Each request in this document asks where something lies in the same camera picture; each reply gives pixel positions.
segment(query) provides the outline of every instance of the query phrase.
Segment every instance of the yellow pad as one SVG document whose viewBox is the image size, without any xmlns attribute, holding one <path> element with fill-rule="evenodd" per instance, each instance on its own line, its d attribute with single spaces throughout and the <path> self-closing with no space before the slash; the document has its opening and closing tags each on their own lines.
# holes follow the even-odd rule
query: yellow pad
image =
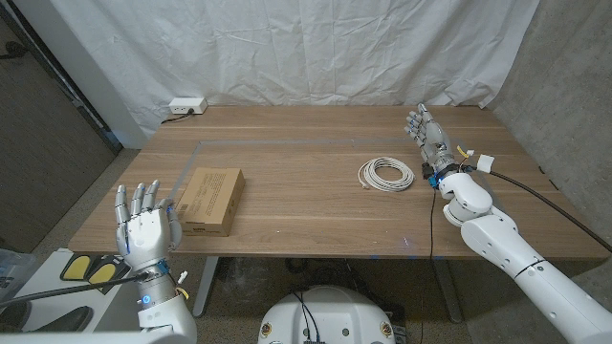
<svg viewBox="0 0 612 344">
<path fill-rule="evenodd" d="M 116 269 L 113 264 L 105 264 L 89 278 L 89 283 L 95 284 L 110 281 L 115 275 L 115 270 Z"/>
<path fill-rule="evenodd" d="M 64 272 L 63 278 L 71 280 L 79 280 L 85 278 L 85 272 L 89 268 L 91 259 L 88 256 L 80 256 L 76 258 Z"/>
</svg>

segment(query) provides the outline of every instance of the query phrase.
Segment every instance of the robot finger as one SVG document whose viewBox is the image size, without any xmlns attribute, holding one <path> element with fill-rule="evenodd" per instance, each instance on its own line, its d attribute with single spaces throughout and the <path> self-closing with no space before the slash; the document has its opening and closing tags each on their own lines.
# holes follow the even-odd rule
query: robot finger
<svg viewBox="0 0 612 344">
<path fill-rule="evenodd" d="M 417 106 L 417 108 L 419 109 L 419 113 L 421 113 L 421 115 L 425 112 L 427 112 L 427 108 L 425 107 L 425 105 L 423 103 L 419 103 L 419 105 Z"/>
<path fill-rule="evenodd" d="M 409 121 L 415 120 L 417 122 L 421 122 L 422 119 L 423 119 L 423 116 L 421 115 L 421 113 L 415 113 L 414 111 L 410 111 L 408 113 L 408 118 L 406 118 L 406 119 L 409 119 L 409 118 L 410 118 Z"/>
<path fill-rule="evenodd" d="M 136 216 L 141 213 L 143 197 L 144 183 L 140 183 L 136 187 L 136 190 L 134 190 L 134 197 L 132 197 L 132 204 L 130 205 L 130 209 L 132 210 L 132 216 Z"/>
<path fill-rule="evenodd" d="M 429 126 L 429 123 L 423 122 L 422 125 L 419 127 L 419 134 L 425 137 L 427 134 L 428 126 Z"/>
<path fill-rule="evenodd" d="M 170 226 L 170 250 L 176 249 L 181 243 L 183 238 L 183 229 L 179 222 L 179 216 L 177 215 L 174 208 L 168 209 L 168 225 Z"/>
<path fill-rule="evenodd" d="M 410 128 L 419 128 L 422 125 L 421 115 L 418 115 L 418 114 L 415 115 L 414 117 L 408 116 L 407 118 L 405 118 L 405 120 L 408 122 L 408 126 Z"/>
<path fill-rule="evenodd" d="M 407 126 L 404 127 L 404 131 L 410 135 L 410 137 L 413 140 L 420 140 L 420 141 L 424 141 L 425 140 L 425 134 L 419 132 L 416 129 L 410 129 Z"/>
<path fill-rule="evenodd" d="M 172 199 L 165 198 L 157 202 L 157 204 L 155 205 L 155 209 L 167 210 L 168 207 L 171 206 L 173 203 L 174 201 L 172 201 Z"/>
<path fill-rule="evenodd" d="M 119 250 L 119 254 L 121 256 L 125 256 L 129 254 L 130 248 L 129 248 L 129 238 L 127 236 L 127 225 L 120 224 L 119 228 L 117 228 L 115 235 L 117 239 L 117 249 Z"/>
<path fill-rule="evenodd" d="M 422 119 L 421 119 L 422 124 L 426 124 L 433 119 L 433 116 L 429 113 L 427 109 L 421 112 L 421 116 L 422 116 Z"/>
<path fill-rule="evenodd" d="M 125 186 L 119 185 L 117 195 L 115 196 L 115 215 L 117 223 L 123 224 L 130 220 L 130 212 L 127 210 L 127 196 L 125 195 Z"/>
<path fill-rule="evenodd" d="M 149 186 L 148 190 L 144 194 L 144 198 L 142 199 L 142 211 L 151 211 L 153 210 L 153 206 L 155 205 L 155 197 L 157 196 L 157 189 L 160 187 L 160 181 L 155 180 Z"/>
</svg>

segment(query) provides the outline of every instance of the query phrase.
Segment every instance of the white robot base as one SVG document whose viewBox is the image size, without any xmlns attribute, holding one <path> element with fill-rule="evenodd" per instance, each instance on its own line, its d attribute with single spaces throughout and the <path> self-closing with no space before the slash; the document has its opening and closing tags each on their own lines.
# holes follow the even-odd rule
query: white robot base
<svg viewBox="0 0 612 344">
<path fill-rule="evenodd" d="M 293 294 L 278 301 L 261 322 L 259 344 L 312 343 L 395 344 L 391 322 L 376 304 L 347 288 L 315 286 L 297 292 L 315 319 Z"/>
</svg>

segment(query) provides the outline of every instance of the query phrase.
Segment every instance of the table leg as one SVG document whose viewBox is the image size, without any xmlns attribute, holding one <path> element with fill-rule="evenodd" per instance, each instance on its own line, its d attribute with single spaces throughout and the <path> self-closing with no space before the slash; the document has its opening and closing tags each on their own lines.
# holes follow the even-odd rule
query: table leg
<svg viewBox="0 0 612 344">
<path fill-rule="evenodd" d="M 219 257 L 207 257 L 204 262 L 204 270 L 202 271 L 202 279 L 200 280 L 200 288 L 195 295 L 195 303 L 193 304 L 193 316 L 200 317 L 204 315 L 204 308 L 207 305 L 208 296 L 212 289 L 214 280 L 214 272 L 217 270 Z"/>
<path fill-rule="evenodd" d="M 463 322 L 463 314 L 461 313 L 461 305 L 459 305 L 459 298 L 457 297 L 457 290 L 450 274 L 448 261 L 434 260 L 433 267 L 436 279 L 438 280 L 438 286 L 440 286 L 445 303 L 447 304 L 448 318 L 451 322 L 460 324 Z"/>
</svg>

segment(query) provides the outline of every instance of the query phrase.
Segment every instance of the wooden table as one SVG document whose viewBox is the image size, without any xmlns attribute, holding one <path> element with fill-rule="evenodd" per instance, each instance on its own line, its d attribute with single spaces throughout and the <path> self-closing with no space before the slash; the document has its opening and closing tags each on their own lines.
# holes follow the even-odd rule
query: wooden table
<svg viewBox="0 0 612 344">
<path fill-rule="evenodd" d="M 495 156 L 493 170 L 542 193 L 566 211 L 577 211 L 490 111 L 428 107 L 453 144 Z M 202 116 L 163 125 L 134 159 L 68 245 L 77 252 L 115 252 L 117 186 L 131 195 L 159 179 L 159 197 L 178 200 L 198 166 L 240 167 L 246 186 L 229 237 L 189 237 L 176 253 L 208 256 L 194 314 L 201 315 L 218 256 L 428 258 L 477 257 L 460 229 L 444 217 L 446 203 L 419 178 L 422 158 L 403 128 L 416 107 L 210 107 Z M 417 175 L 404 192 L 364 190 L 360 166 L 389 156 Z M 382 171 L 392 177 L 395 171 Z M 490 175 L 472 174 L 518 224 L 521 235 L 550 259 L 602 260 L 595 240 L 526 191 Z M 451 320 L 461 312 L 446 260 L 436 273 Z"/>
</svg>

